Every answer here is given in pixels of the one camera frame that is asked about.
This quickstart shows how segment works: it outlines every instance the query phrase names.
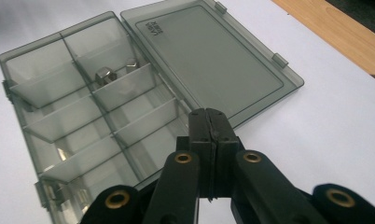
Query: brown wooden surface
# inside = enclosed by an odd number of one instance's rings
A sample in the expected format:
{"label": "brown wooden surface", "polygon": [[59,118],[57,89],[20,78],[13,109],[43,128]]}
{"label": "brown wooden surface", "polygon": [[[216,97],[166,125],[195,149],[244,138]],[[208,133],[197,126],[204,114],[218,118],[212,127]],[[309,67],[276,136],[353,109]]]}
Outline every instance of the brown wooden surface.
{"label": "brown wooden surface", "polygon": [[273,0],[366,72],[375,75],[375,34],[325,0]]}

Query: brass rivet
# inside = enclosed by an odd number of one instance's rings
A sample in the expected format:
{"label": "brass rivet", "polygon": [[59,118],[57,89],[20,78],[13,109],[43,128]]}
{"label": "brass rivet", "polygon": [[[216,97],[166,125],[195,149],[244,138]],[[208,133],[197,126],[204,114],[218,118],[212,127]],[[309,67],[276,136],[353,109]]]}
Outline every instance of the brass rivet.
{"label": "brass rivet", "polygon": [[[115,197],[121,196],[121,200],[115,200]],[[130,200],[130,194],[126,190],[116,190],[105,200],[106,207],[110,209],[117,209],[126,205]]]}
{"label": "brass rivet", "polygon": [[243,155],[243,158],[249,162],[260,162],[261,157],[254,152],[247,152]]}
{"label": "brass rivet", "polygon": [[180,153],[175,156],[175,160],[179,163],[188,163],[191,161],[191,156],[187,153]]}
{"label": "brass rivet", "polygon": [[355,200],[349,194],[338,189],[328,189],[326,191],[326,196],[328,199],[341,206],[341,207],[354,207]]}

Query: box lid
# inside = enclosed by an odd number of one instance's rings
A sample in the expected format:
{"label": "box lid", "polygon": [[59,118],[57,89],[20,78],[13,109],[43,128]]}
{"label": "box lid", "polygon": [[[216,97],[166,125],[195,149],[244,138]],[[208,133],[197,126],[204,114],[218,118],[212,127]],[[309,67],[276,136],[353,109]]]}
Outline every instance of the box lid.
{"label": "box lid", "polygon": [[163,1],[121,21],[179,97],[223,111],[233,127],[304,83],[220,3]]}

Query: compartment box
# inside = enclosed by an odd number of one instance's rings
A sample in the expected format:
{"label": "compartment box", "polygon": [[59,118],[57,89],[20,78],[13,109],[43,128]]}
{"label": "compartment box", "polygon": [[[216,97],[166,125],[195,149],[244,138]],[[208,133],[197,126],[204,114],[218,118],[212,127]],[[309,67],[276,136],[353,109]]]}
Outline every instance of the compartment box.
{"label": "compartment box", "polygon": [[212,0],[107,12],[0,55],[54,223],[78,223],[115,185],[160,175],[188,112],[223,111],[232,127],[303,85]]}

